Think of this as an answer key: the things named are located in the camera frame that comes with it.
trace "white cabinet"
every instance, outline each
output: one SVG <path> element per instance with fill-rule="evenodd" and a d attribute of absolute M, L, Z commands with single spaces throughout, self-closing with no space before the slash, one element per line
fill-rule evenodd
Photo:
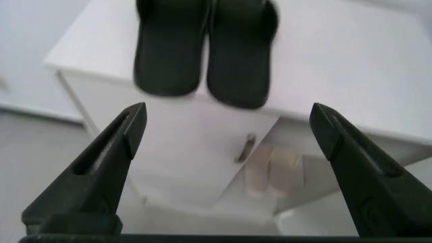
<path fill-rule="evenodd" d="M 97 132 L 127 106 L 145 102 L 147 127 L 130 169 L 137 190 L 187 204 L 217 201 L 243 163 L 237 163 L 249 134 L 256 147 L 278 116 L 183 99 L 161 99 L 132 85 L 66 74 Z"/>

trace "metal handle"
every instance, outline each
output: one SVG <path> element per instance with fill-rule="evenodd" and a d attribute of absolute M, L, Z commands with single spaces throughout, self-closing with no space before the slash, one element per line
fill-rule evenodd
<path fill-rule="evenodd" d="M 255 142 L 257 141 L 257 135 L 248 134 L 246 144 L 244 145 L 243 151 L 238 158 L 236 158 L 236 163 L 243 163 L 249 157 L 252 152 Z"/>

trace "white countertop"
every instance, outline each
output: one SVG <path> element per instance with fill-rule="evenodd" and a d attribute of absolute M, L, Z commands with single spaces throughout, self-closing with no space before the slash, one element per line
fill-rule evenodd
<path fill-rule="evenodd" d="M 432 144 L 432 46 L 414 16 L 342 0 L 278 0 L 271 90 L 261 111 L 308 119 L 314 102 L 367 132 Z M 92 0 L 45 62 L 132 84 L 135 0 Z M 194 97 L 206 86 L 208 45 Z"/>

